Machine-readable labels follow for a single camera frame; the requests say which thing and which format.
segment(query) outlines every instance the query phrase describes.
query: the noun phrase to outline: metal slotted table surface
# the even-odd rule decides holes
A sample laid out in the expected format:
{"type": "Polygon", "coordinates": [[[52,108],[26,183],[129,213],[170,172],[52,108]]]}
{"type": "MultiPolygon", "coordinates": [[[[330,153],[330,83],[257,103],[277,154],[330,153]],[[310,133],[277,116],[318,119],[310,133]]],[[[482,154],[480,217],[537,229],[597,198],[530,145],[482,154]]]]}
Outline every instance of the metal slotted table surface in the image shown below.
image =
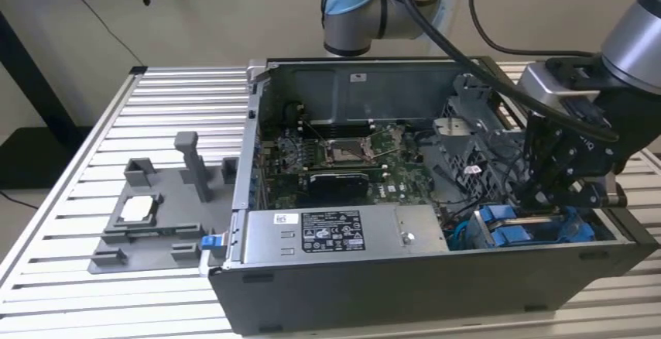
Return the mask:
{"type": "MultiPolygon", "coordinates": [[[[525,63],[501,67],[517,80],[525,63]]],[[[149,68],[145,75],[129,78],[0,266],[0,272],[10,271],[0,289],[2,337],[238,337],[197,269],[91,275],[87,266],[125,185],[129,158],[147,156],[158,167],[183,166],[171,145],[177,132],[185,130],[201,134],[198,147],[209,164],[238,155],[245,75],[245,68],[149,68]]],[[[619,181],[632,213],[661,240],[661,162],[640,152],[619,181]]],[[[593,282],[553,313],[314,334],[323,338],[661,337],[661,252],[624,277],[593,282]]]]}

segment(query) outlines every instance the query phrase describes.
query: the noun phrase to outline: warning label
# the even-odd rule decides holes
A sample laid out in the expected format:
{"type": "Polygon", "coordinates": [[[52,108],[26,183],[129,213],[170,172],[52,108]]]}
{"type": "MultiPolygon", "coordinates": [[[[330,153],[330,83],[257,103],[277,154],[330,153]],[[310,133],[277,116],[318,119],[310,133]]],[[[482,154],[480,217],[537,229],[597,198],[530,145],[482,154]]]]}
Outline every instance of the warning label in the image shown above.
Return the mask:
{"type": "Polygon", "coordinates": [[[360,211],[325,211],[301,214],[305,252],[365,250],[360,211]]]}

